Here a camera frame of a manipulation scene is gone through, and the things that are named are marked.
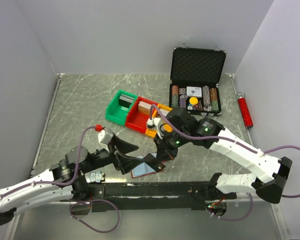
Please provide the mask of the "black VIP card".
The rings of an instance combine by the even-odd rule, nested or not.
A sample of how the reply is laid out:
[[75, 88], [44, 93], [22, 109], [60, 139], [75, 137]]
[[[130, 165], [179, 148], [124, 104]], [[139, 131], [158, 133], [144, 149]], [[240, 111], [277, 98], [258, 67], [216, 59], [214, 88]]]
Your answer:
[[147, 155], [145, 155], [142, 160], [145, 164], [147, 164], [154, 171], [157, 170], [157, 167], [156, 167], [156, 164], [155, 164], [156, 158], [151, 153], [148, 153]]

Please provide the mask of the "red leather card holder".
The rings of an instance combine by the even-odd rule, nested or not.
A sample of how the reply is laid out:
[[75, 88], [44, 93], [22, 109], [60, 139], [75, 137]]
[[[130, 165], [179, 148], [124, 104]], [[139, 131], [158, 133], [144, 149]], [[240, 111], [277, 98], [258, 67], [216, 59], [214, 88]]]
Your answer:
[[156, 173], [157, 172], [146, 163], [141, 163], [140, 165], [136, 166], [134, 169], [130, 171], [132, 179], [136, 179], [136, 178], [140, 178], [140, 177], [144, 177]]

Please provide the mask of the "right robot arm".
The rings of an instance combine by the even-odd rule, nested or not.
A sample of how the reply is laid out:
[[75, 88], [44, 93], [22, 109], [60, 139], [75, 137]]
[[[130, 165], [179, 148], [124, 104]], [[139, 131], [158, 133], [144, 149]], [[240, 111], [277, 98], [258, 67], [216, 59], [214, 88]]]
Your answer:
[[219, 199], [230, 193], [256, 194], [262, 200], [278, 204], [283, 196], [292, 160], [264, 153], [228, 128], [209, 117], [196, 119], [182, 107], [172, 109], [162, 117], [149, 117], [146, 126], [156, 130], [156, 156], [147, 155], [144, 161], [156, 172], [166, 161], [174, 160], [178, 149], [192, 143], [222, 154], [245, 169], [247, 174], [215, 173], [210, 179], [208, 193]]

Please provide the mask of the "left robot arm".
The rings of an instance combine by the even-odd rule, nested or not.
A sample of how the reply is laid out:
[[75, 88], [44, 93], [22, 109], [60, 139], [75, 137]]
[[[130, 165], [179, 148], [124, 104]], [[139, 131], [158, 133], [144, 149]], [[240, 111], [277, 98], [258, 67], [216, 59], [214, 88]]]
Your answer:
[[88, 197], [89, 186], [85, 174], [114, 165], [126, 174], [141, 163], [128, 154], [138, 146], [119, 139], [99, 138], [102, 149], [90, 153], [79, 145], [65, 155], [59, 163], [42, 173], [12, 186], [0, 188], [0, 226], [9, 223], [22, 212], [63, 200], [83, 201]]

